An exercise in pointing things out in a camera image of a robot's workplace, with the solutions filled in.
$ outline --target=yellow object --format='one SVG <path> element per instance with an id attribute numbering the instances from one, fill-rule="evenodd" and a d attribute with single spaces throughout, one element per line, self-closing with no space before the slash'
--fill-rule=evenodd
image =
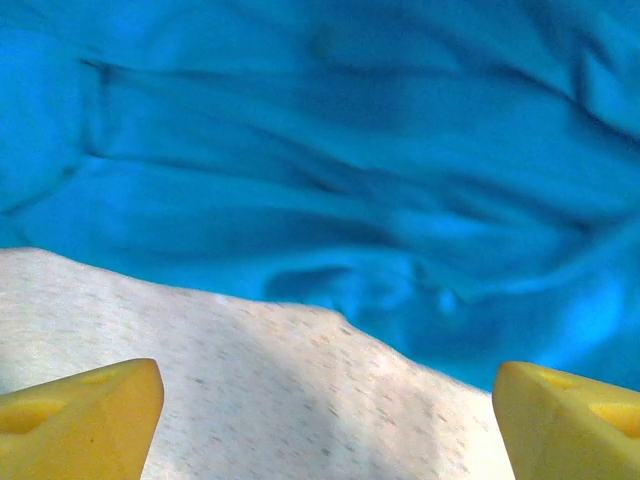
<path id="1" fill-rule="evenodd" d="M 640 393 L 502 365 L 493 407 L 517 480 L 640 479 Z"/>
<path id="2" fill-rule="evenodd" d="M 139 480 L 163 398 L 150 359 L 0 396 L 0 479 Z"/>

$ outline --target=blue cloth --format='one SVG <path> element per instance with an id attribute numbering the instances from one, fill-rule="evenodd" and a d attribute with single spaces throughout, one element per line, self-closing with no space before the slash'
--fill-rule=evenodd
<path id="1" fill-rule="evenodd" d="M 635 0 L 0 0 L 0 246 L 640 390 Z"/>

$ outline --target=hole in yellow plastic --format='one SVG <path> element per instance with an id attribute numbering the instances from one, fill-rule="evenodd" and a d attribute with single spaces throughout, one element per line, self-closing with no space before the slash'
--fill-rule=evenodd
<path id="1" fill-rule="evenodd" d="M 107 383 L 113 377 L 116 376 L 116 372 L 98 372 L 93 375 L 86 375 L 80 377 L 80 382 L 85 385 L 102 385 L 103 383 Z"/>
<path id="2" fill-rule="evenodd" d="M 576 386 L 576 384 L 573 383 L 571 380 L 563 378 L 560 375 L 554 375 L 553 373 L 548 373 L 548 372 L 543 372 L 541 373 L 541 375 L 544 377 L 544 379 L 547 382 L 549 382 L 551 385 L 557 388 L 568 389 L 568 388 L 575 388 Z"/>
<path id="3" fill-rule="evenodd" d="M 589 405 L 593 413 L 629 438 L 640 438 L 640 406 L 620 403 Z"/>
<path id="4" fill-rule="evenodd" d="M 23 403 L 0 408 L 0 434 L 24 434 L 46 422 L 64 407 L 63 402 Z"/>

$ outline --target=white speckled surface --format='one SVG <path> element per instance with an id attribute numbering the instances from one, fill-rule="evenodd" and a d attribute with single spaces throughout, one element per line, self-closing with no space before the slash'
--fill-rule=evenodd
<path id="1" fill-rule="evenodd" d="M 0 393 L 155 358 L 145 479 L 512 480 L 487 394 L 338 315 L 0 251 Z"/>

